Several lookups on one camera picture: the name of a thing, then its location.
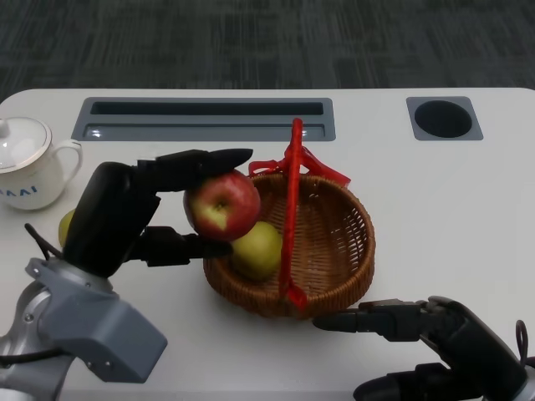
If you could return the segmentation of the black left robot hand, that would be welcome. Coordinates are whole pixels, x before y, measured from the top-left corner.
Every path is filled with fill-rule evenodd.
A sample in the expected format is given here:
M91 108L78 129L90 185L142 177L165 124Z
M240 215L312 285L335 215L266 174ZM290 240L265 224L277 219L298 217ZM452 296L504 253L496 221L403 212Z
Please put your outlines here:
M139 160L136 165L104 162L91 175L75 207L63 247L64 260L98 277L113 276L122 264L187 265L193 259L228 256L232 246L201 234L180 235L151 226L161 192L197 188L252 157L251 149L186 150Z

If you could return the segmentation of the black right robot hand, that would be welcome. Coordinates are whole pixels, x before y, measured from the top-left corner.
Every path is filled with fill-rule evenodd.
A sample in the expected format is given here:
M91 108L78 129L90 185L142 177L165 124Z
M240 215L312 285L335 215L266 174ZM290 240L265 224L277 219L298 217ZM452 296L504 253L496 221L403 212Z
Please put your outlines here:
M523 321L516 323L518 354L469 308L438 296L363 302L316 317L313 325L330 332L372 332L392 343L422 341L441 359L363 383L353 393L356 400L534 398L534 359L527 355Z

